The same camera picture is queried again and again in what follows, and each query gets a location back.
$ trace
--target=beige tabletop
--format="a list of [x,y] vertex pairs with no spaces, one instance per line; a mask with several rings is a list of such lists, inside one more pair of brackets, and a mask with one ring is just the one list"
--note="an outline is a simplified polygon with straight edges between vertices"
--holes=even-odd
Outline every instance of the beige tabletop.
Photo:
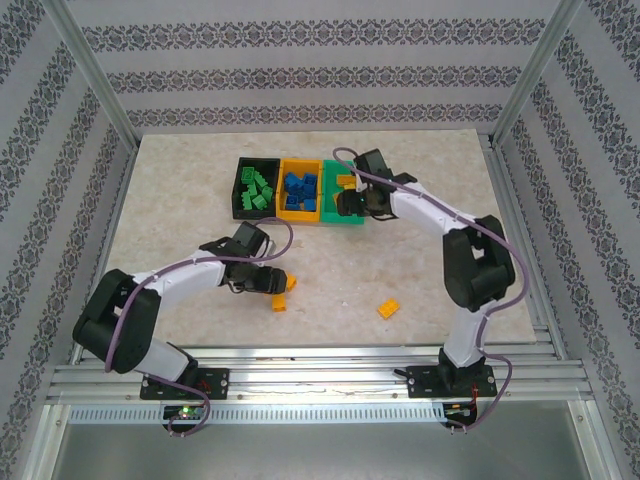
[[[335,146],[379,148],[395,174],[476,216],[499,216],[474,130],[147,135],[109,258],[137,273],[178,261],[230,236],[238,157],[330,158]],[[278,247],[287,230],[267,226]],[[179,345],[383,345],[442,343],[455,306],[442,280],[442,241],[404,220],[362,226],[294,225],[293,247],[273,262],[293,273],[287,311],[261,294],[217,288],[163,312],[159,339]],[[519,283],[510,289],[513,297]],[[377,307],[395,298],[388,320]],[[496,314],[489,341],[533,342],[524,303]]]

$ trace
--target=black mounting plate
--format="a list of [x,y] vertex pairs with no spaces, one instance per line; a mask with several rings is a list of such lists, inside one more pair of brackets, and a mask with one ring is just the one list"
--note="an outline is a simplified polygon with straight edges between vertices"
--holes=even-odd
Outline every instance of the black mounting plate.
[[406,372],[409,398],[471,397],[474,384],[478,388],[478,397],[495,397],[498,394],[493,369],[488,365],[484,365],[478,375],[458,382],[452,390],[442,382],[436,365],[413,365],[407,367]]
[[[198,368],[193,388],[207,394],[209,400],[226,400],[229,391],[228,368]],[[201,400],[193,393],[169,387],[164,383],[145,378],[140,387],[142,400]]]

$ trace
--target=orange block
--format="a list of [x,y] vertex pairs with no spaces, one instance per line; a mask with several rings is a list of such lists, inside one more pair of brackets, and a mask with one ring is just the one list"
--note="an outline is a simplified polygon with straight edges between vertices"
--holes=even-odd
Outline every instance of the orange block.
[[298,284],[298,279],[293,275],[291,275],[290,273],[287,273],[287,292],[290,292],[291,290],[293,290],[297,284]]
[[378,307],[378,313],[382,315],[382,318],[387,320],[391,315],[396,313],[396,311],[400,308],[398,302],[395,299],[390,298],[385,303]]
[[284,298],[284,293],[271,297],[271,309],[276,313],[287,311],[287,301]]
[[336,175],[336,183],[339,187],[344,187],[350,183],[355,183],[356,177],[353,175]]

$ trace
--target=black bin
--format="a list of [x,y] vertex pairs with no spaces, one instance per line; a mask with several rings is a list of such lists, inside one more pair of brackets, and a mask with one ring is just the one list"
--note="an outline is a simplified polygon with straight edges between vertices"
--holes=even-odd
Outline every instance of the black bin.
[[[242,192],[246,190],[246,186],[242,183],[242,169],[244,167],[253,167],[264,177],[267,184],[273,189],[273,198],[271,203],[264,210],[244,210],[242,208]],[[231,192],[231,212],[236,220],[258,220],[265,217],[276,216],[276,191],[278,187],[278,174],[280,173],[280,159],[278,158],[247,158],[240,157],[238,160],[238,169],[236,170],[236,179],[233,183],[233,191]]]

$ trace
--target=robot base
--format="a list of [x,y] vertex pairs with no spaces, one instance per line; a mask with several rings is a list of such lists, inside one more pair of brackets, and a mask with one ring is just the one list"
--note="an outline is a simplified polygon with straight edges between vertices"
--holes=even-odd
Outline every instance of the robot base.
[[471,397],[474,385],[478,389],[478,397],[495,397],[498,394],[493,369],[488,365],[477,375],[456,382],[452,388],[442,381],[436,365],[411,366],[406,372],[409,398]]
[[[229,391],[228,368],[198,368],[192,388],[207,394],[209,400],[226,400]],[[142,400],[202,400],[193,393],[145,378],[140,388]]]
[[463,398],[473,396],[495,397],[498,394],[493,369],[485,365],[485,358],[464,368],[456,367],[440,349],[438,365],[407,367],[409,398]]

